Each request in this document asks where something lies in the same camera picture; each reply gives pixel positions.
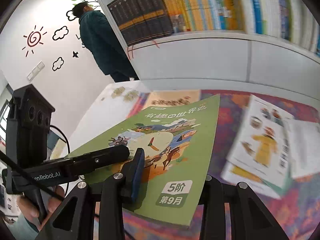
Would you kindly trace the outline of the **left hand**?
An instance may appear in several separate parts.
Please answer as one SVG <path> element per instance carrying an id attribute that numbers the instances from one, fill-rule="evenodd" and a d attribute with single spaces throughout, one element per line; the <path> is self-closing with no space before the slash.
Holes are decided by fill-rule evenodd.
<path id="1" fill-rule="evenodd" d="M 46 217 L 39 219 L 40 210 L 37 207 L 36 200 L 33 199 L 33 191 L 28 190 L 24 192 L 21 196 L 17 198 L 17 205 L 21 211 L 16 223 L 19 228 L 21 229 L 30 229 L 31 231 L 35 232 L 40 231 L 58 208 L 58 206 L 62 203 L 61 200 L 48 195 L 46 192 L 47 201 L 44 205 L 46 208 Z"/>

